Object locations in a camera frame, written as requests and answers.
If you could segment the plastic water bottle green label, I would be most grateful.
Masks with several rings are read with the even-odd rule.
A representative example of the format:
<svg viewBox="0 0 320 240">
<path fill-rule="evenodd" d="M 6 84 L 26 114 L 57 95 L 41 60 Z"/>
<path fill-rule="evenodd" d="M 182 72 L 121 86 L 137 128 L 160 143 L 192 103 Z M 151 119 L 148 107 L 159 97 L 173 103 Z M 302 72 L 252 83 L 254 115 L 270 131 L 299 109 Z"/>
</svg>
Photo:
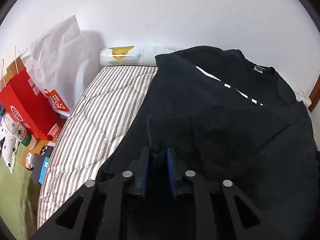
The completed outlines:
<svg viewBox="0 0 320 240">
<path fill-rule="evenodd" d="M 24 125 L 10 113 L 3 115 L 4 123 L 7 130 L 25 147 L 33 150 L 36 146 L 37 140 L 35 137 L 24 127 Z"/>
</svg>

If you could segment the black sweatshirt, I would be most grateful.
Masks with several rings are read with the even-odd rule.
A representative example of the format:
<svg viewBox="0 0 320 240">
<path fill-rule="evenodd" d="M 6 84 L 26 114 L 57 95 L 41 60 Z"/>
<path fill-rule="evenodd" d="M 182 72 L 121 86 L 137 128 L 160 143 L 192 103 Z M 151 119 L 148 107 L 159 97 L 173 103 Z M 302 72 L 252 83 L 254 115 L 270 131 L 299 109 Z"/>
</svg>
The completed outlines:
<svg viewBox="0 0 320 240">
<path fill-rule="evenodd" d="M 157 73 L 98 171 L 101 204 L 114 178 L 150 149 L 145 197 L 118 196 L 120 239 L 319 239 L 319 151 L 304 103 L 272 67 L 239 50 L 199 46 L 155 57 Z M 167 149 L 189 170 L 174 197 Z"/>
</svg>

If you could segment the small figurine toy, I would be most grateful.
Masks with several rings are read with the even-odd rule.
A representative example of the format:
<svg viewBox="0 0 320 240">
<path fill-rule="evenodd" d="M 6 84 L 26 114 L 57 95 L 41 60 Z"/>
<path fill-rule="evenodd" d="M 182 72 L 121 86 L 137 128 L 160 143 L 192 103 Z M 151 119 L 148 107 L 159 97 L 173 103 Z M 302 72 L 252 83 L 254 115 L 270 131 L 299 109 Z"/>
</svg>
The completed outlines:
<svg viewBox="0 0 320 240">
<path fill-rule="evenodd" d="M 25 168 L 29 171 L 32 171 L 34 169 L 35 163 L 34 163 L 34 155 L 32 153 L 28 153 L 25 159 Z"/>
</svg>

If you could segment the black smartphone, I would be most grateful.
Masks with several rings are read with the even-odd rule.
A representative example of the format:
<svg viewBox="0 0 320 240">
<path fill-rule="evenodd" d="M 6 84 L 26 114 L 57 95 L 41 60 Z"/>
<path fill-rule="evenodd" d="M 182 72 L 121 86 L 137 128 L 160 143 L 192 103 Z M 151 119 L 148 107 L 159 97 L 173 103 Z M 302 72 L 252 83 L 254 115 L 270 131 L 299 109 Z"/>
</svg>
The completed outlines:
<svg viewBox="0 0 320 240">
<path fill-rule="evenodd" d="M 50 156 L 51 156 L 51 154 L 52 154 L 52 152 L 53 152 L 53 149 L 54 149 L 53 146 L 44 145 L 44 146 L 41 148 L 41 150 L 40 150 L 40 152 L 39 152 L 39 155 L 50 158 Z"/>
</svg>

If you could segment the red paper bag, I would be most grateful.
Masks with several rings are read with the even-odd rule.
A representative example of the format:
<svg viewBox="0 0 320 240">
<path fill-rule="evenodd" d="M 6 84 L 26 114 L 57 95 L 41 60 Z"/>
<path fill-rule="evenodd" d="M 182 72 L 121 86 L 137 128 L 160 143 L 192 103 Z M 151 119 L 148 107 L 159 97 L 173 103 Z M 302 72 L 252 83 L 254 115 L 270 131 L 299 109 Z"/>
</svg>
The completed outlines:
<svg viewBox="0 0 320 240">
<path fill-rule="evenodd" d="M 59 115 L 27 73 L 21 57 L 16 57 L 6 71 L 1 69 L 1 105 L 36 139 L 53 140 Z"/>
</svg>

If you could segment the brown wooden door frame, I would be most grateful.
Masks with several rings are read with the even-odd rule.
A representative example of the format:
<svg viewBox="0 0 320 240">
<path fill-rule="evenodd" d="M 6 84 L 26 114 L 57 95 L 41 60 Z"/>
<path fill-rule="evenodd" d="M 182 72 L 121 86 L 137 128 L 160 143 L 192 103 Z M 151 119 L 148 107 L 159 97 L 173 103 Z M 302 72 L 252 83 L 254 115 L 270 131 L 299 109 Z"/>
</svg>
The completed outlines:
<svg viewBox="0 0 320 240">
<path fill-rule="evenodd" d="M 317 79 L 317 81 L 316 81 L 316 83 L 310 93 L 309 98 L 311 100 L 311 105 L 308 107 L 308 109 L 310 112 L 312 112 L 320 100 L 320 77 Z"/>
</svg>

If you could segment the white black dotted pillow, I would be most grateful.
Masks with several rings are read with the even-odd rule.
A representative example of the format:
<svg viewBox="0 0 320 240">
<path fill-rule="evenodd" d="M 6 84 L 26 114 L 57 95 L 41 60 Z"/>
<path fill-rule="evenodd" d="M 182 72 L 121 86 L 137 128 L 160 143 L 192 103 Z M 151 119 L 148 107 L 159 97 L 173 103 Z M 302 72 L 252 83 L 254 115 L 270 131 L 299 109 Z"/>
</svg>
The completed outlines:
<svg viewBox="0 0 320 240">
<path fill-rule="evenodd" d="M 18 145 L 19 141 L 7 130 L 1 118 L 1 156 L 10 173 L 14 172 Z"/>
</svg>

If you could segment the wooden nightstand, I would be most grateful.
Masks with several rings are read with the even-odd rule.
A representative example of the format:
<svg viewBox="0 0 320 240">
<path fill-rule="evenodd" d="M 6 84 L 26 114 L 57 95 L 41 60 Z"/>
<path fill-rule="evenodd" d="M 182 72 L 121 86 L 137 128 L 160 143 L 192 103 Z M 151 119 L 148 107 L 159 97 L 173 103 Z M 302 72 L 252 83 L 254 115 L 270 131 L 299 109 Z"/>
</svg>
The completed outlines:
<svg viewBox="0 0 320 240">
<path fill-rule="evenodd" d="M 35 157 L 34 158 L 34 163 L 35 163 L 34 169 L 32 171 L 29 171 L 29 170 L 27 170 L 25 168 L 29 173 L 32 173 L 36 169 L 36 166 L 37 166 L 38 162 L 41 161 L 42 158 L 44 157 L 44 156 L 40 156 L 39 155 L 39 152 L 40 152 L 41 148 L 44 145 L 50 145 L 50 146 L 55 147 L 56 143 L 57 143 L 56 140 L 51 140 L 51 141 L 49 141 L 49 140 L 38 140 L 37 144 L 36 144 L 36 146 L 35 146 L 35 148 L 33 150 L 30 150 L 29 148 L 26 148 L 23 151 L 22 158 L 21 158 L 21 165 L 23 166 L 23 168 L 25 168 L 25 159 L 26 159 L 27 154 L 29 152 L 32 153 L 34 155 L 34 157 Z"/>
</svg>

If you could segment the striped mattress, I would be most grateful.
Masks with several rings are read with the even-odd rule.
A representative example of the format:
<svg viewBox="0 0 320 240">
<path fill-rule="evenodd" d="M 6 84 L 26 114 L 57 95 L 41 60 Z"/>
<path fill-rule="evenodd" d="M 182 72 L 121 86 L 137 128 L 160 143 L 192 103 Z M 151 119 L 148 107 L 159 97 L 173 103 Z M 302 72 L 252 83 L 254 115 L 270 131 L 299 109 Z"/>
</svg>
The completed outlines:
<svg viewBox="0 0 320 240">
<path fill-rule="evenodd" d="M 95 179 L 129 130 L 156 73 L 156 67 L 105 66 L 87 87 L 50 156 L 38 202 L 38 227 L 86 181 Z"/>
</svg>

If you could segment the rolled white printed mat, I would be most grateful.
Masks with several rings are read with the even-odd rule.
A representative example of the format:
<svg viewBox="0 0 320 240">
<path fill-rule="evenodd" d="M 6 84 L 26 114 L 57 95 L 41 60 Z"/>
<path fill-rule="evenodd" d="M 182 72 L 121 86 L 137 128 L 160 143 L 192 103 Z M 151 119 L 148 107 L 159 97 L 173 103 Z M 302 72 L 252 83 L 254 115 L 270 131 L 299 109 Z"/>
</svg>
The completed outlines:
<svg viewBox="0 0 320 240">
<path fill-rule="evenodd" d="M 109 47 L 100 52 L 102 66 L 156 66 L 155 56 L 170 54 L 182 48 L 166 46 Z"/>
</svg>

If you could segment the white Miniso plastic bag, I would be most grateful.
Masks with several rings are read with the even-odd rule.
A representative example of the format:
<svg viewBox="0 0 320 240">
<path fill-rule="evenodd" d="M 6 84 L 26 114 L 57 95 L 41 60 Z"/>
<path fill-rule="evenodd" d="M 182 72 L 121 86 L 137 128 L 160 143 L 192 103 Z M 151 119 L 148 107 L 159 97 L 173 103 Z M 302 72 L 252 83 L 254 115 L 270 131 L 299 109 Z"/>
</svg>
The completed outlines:
<svg viewBox="0 0 320 240">
<path fill-rule="evenodd" d="M 89 63 L 76 17 L 60 22 L 33 42 L 21 60 L 52 109 L 68 117 L 85 90 Z"/>
</svg>

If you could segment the green bed sheet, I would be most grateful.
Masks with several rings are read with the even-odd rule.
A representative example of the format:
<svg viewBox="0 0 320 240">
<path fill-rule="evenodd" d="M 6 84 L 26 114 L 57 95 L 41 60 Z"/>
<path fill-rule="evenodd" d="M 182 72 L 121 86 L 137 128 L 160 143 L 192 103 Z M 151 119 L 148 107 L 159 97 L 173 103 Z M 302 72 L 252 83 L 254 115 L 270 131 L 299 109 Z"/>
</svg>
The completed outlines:
<svg viewBox="0 0 320 240">
<path fill-rule="evenodd" d="M 30 173 L 21 165 L 24 151 L 20 145 L 13 173 L 1 159 L 1 218 L 16 239 L 29 239 L 37 226 L 32 207 L 37 198 L 31 196 Z"/>
</svg>

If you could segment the blue tissue pack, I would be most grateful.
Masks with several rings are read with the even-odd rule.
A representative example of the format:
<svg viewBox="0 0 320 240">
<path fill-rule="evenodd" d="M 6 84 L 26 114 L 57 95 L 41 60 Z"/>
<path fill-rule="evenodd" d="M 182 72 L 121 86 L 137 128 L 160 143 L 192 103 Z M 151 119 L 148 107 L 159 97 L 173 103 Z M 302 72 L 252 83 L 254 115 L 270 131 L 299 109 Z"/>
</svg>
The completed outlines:
<svg viewBox="0 0 320 240">
<path fill-rule="evenodd" d="M 45 157 L 41 163 L 41 166 L 40 166 L 40 175 L 39 175 L 39 179 L 38 179 L 38 183 L 39 184 L 43 184 L 43 181 L 44 181 L 44 178 L 45 178 L 45 175 L 46 175 L 46 172 L 47 172 L 47 168 L 48 168 L 48 165 L 49 165 L 49 161 L 50 161 L 50 158 L 49 157 Z"/>
</svg>

